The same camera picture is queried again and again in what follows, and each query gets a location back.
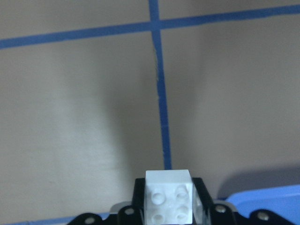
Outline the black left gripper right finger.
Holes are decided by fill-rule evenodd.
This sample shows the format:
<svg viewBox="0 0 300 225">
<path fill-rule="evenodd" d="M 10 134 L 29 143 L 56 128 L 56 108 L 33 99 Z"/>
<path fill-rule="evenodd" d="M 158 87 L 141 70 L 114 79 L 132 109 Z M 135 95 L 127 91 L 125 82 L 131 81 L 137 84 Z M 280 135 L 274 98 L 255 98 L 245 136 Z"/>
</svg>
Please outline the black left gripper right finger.
<svg viewBox="0 0 300 225">
<path fill-rule="evenodd" d="M 192 178 L 193 196 L 192 213 L 193 225 L 210 225 L 210 208 L 214 202 L 202 180 L 202 178 Z"/>
</svg>

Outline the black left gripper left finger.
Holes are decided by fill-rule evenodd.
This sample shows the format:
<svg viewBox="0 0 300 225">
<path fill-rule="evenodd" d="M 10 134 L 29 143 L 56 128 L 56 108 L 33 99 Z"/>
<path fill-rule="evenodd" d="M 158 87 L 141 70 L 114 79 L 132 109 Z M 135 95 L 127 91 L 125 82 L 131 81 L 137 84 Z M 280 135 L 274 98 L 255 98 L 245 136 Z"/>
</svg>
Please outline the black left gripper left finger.
<svg viewBox="0 0 300 225">
<path fill-rule="evenodd" d="M 145 198 L 145 178 L 137 178 L 134 183 L 133 197 L 131 204 L 139 210 L 142 225 L 145 224 L 144 218 L 144 198 Z"/>
</svg>

